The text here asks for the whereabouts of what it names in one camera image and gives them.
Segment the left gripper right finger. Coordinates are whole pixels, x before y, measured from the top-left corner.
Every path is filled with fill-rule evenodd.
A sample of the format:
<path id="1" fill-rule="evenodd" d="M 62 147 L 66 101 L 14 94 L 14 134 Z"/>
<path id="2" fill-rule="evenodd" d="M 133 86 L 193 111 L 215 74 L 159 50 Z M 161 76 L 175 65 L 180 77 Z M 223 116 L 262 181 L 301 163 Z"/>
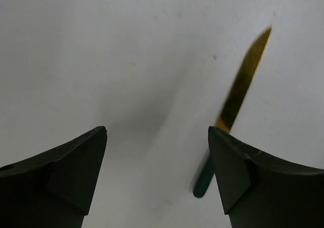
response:
<path id="1" fill-rule="evenodd" d="M 232 227 L 323 227 L 323 170 L 295 164 L 209 127 L 216 181 Z"/>

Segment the gold knife green handle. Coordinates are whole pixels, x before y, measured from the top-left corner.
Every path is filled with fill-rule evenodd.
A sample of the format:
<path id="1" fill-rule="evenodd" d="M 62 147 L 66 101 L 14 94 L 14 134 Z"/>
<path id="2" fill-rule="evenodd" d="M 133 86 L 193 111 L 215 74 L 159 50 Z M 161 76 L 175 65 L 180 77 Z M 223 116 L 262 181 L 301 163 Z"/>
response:
<path id="1" fill-rule="evenodd" d="M 237 118 L 241 105 L 262 61 L 263 54 L 267 48 L 271 33 L 272 27 L 269 26 L 264 29 L 252 42 L 249 49 L 245 53 L 244 59 L 240 64 L 235 79 L 231 84 L 231 88 L 216 120 L 216 127 L 227 133 L 230 132 L 234 121 Z M 204 163 L 194 184 L 194 197 L 200 199 L 205 195 L 214 175 L 215 172 L 213 161 L 211 156 L 208 155 L 207 160 Z"/>

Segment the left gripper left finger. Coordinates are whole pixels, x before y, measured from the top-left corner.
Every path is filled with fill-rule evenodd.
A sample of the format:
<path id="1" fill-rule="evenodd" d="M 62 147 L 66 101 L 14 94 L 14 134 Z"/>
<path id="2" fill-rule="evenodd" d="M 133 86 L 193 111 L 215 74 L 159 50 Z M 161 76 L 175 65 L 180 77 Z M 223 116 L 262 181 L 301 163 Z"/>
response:
<path id="1" fill-rule="evenodd" d="M 1 227 L 81 227 L 106 150 L 98 126 L 31 158 L 1 167 Z"/>

